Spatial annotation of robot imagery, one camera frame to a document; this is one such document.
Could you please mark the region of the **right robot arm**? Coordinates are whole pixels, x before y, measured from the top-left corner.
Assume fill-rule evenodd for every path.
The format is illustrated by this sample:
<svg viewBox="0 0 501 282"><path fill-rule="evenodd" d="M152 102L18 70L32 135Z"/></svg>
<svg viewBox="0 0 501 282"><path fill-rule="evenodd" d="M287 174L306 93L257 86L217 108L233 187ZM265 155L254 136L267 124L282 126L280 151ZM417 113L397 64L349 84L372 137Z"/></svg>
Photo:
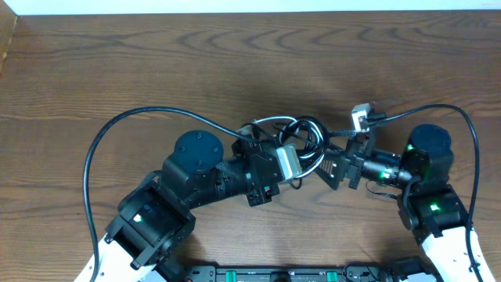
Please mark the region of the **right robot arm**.
<svg viewBox="0 0 501 282"><path fill-rule="evenodd" d="M403 154L378 150L374 143L373 133L351 137L343 150L327 152L315 173L334 190L345 179L352 189L361 179L399 189L398 215L433 265L436 280L493 281L473 228L472 208L464 206L449 183L449 133L437 125L419 125Z"/></svg>

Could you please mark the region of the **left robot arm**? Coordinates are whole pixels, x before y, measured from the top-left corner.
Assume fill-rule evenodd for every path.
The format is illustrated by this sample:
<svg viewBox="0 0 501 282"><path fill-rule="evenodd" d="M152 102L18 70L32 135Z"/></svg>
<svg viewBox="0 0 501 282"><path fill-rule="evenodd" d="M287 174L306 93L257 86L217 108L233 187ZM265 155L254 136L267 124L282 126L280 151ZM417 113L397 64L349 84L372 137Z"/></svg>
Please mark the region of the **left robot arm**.
<svg viewBox="0 0 501 282"><path fill-rule="evenodd" d="M207 131L180 136L161 170L120 202L77 280L184 280L186 272L172 255L194 230L194 208L239 195L250 206L265 204L293 176L292 147L238 140L233 153L225 159L222 142Z"/></svg>

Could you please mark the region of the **cardboard panel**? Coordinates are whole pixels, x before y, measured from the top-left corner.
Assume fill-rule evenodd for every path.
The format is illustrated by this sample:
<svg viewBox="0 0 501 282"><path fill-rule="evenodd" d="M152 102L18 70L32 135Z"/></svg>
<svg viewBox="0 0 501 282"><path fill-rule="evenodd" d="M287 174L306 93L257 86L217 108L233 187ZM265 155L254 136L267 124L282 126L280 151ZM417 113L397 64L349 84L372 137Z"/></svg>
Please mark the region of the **cardboard panel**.
<svg viewBox="0 0 501 282"><path fill-rule="evenodd" d="M12 11L12 9L1 0L0 3L0 68L3 71L3 67L6 61L7 52L11 45L13 39L13 33L16 28L18 16Z"/></svg>

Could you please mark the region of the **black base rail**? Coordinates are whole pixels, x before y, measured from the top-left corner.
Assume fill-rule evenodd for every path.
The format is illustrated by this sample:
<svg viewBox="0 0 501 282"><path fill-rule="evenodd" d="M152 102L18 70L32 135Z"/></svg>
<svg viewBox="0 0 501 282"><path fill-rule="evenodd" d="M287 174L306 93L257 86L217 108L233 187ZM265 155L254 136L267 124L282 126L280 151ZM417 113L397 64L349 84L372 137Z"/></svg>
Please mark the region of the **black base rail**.
<svg viewBox="0 0 501 282"><path fill-rule="evenodd" d="M400 274L385 266L348 264L327 268L252 268L192 266L181 282L438 282L429 271Z"/></svg>

